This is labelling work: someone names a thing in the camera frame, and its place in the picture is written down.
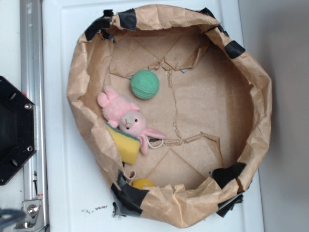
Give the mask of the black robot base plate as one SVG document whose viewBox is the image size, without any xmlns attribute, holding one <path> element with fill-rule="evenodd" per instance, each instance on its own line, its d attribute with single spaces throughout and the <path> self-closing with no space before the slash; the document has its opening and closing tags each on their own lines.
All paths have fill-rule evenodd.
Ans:
<svg viewBox="0 0 309 232">
<path fill-rule="evenodd" d="M 0 77 L 0 184 L 6 185 L 35 153 L 34 104 Z"/>
</svg>

